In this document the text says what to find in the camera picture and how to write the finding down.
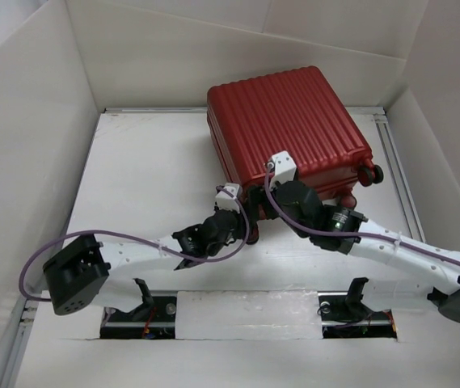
white floor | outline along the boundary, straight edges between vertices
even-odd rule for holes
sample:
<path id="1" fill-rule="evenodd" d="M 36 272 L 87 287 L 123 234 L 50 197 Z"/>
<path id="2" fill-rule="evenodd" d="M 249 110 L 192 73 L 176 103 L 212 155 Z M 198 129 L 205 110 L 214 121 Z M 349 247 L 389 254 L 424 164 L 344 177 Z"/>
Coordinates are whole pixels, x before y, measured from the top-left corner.
<path id="1" fill-rule="evenodd" d="M 380 185 L 354 189 L 357 210 L 408 235 L 375 120 L 352 117 L 386 174 Z M 70 231 L 159 238 L 211 215 L 214 187 L 224 182 L 205 113 L 103 114 Z M 405 277 L 365 259 L 323 252 L 271 221 L 260 226 L 259 243 L 236 258 L 150 272 L 146 281 L 151 289 L 173 290 L 345 290 L 359 276 Z M 16 386 L 460 386 L 460 325 L 437 313 L 395 311 L 398 341 L 92 340 L 101 311 L 90 306 L 57 317 L 50 305 L 40 306 Z"/>

zip tie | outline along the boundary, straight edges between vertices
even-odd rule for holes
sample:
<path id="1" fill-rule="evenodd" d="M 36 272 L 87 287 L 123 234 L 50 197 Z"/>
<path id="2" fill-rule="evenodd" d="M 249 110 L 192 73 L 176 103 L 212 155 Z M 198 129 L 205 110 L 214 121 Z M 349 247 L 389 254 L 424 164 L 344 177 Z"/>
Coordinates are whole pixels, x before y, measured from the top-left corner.
<path id="1" fill-rule="evenodd" d="M 162 240 L 160 239 L 157 239 L 156 243 L 158 244 L 157 249 L 158 249 L 159 257 L 163 257 L 164 255 L 166 255 L 166 253 L 163 252 L 163 247 L 165 247 L 165 245 L 162 244 Z"/>
<path id="2" fill-rule="evenodd" d="M 393 241 L 393 244 L 395 245 L 395 254 L 397 253 L 397 250 L 399 249 L 401 242 L 402 242 L 402 232 L 399 231 L 397 233 L 397 239 Z"/>

black bracket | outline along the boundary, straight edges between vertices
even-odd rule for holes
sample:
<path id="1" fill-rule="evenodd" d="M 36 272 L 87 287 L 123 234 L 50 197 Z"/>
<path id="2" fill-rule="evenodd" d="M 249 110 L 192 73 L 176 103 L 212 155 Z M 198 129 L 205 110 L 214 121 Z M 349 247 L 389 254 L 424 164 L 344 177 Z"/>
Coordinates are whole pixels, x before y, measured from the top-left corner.
<path id="1" fill-rule="evenodd" d="M 365 284 L 368 283 L 367 277 L 356 277 L 352 280 L 344 304 L 348 307 L 348 310 L 357 317 L 365 317 L 372 311 L 362 304 L 362 290 Z"/>
<path id="2" fill-rule="evenodd" d="M 278 213 L 269 203 L 264 186 L 256 184 L 251 185 L 246 190 L 243 207 L 246 210 L 251 230 L 247 244 L 252 245 L 259 240 L 258 221 L 261 219 L 274 220 L 278 218 Z"/>
<path id="3" fill-rule="evenodd" d="M 230 210 L 216 209 L 215 214 L 202 224 L 189 226 L 174 232 L 172 238 L 181 246 L 181 253 L 205 259 L 215 256 L 223 247 L 244 238 L 242 214 Z M 184 259 L 175 270 L 192 268 L 200 263 Z"/>
<path id="4" fill-rule="evenodd" d="M 135 279 L 134 281 L 140 288 L 141 304 L 131 311 L 129 315 L 131 316 L 132 321 L 139 322 L 149 317 L 152 309 L 154 308 L 154 299 L 152 298 L 149 287 L 147 287 L 147 283 L 144 280 Z"/>
<path id="5" fill-rule="evenodd" d="M 93 234 L 76 238 L 43 266 L 56 315 L 72 314 L 89 305 L 109 276 L 111 265 L 100 254 Z"/>

screw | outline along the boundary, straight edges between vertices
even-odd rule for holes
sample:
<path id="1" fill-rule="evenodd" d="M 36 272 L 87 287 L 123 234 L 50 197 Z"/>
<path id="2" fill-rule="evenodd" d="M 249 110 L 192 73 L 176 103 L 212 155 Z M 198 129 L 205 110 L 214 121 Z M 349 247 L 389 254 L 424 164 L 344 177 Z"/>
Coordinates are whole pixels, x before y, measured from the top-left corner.
<path id="1" fill-rule="evenodd" d="M 165 306 L 165 311 L 169 315 L 174 315 L 175 314 L 175 304 L 174 303 L 169 303 L 168 305 Z"/>
<path id="2" fill-rule="evenodd" d="M 319 308 L 321 309 L 321 312 L 324 313 L 324 314 L 328 314 L 330 313 L 330 302 L 321 302 L 320 305 L 319 305 Z"/>

red suitcase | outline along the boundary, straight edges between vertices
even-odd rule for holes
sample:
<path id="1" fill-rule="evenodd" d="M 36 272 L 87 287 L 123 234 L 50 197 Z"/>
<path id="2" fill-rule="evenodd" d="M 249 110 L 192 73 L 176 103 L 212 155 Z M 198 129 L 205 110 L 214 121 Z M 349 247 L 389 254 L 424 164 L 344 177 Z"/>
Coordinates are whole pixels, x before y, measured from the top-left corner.
<path id="1" fill-rule="evenodd" d="M 317 67 L 210 88 L 208 123 L 226 178 L 244 192 L 263 185 L 264 164 L 282 150 L 322 200 L 350 200 L 358 180 L 382 181 L 371 148 Z"/>

